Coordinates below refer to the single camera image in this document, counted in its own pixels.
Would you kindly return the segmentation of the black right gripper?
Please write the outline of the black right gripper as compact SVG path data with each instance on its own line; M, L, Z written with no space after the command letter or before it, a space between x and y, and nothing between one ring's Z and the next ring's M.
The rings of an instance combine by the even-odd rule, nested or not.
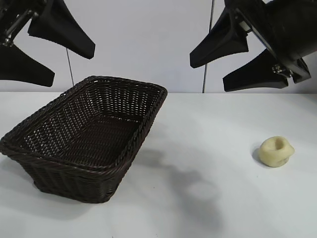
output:
M206 37L190 52L190 66L201 67L228 55L248 52L245 23L265 46L246 65L223 77L226 92L288 86L311 78L303 58L317 50L315 0L227 0Z

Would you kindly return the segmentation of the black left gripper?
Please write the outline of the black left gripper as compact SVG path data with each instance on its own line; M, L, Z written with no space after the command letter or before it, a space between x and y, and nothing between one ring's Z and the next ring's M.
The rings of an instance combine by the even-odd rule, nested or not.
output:
M92 59L95 43L82 30L62 0L0 1L0 79L51 87L55 73L29 57L13 40L27 22L30 36L45 39Z

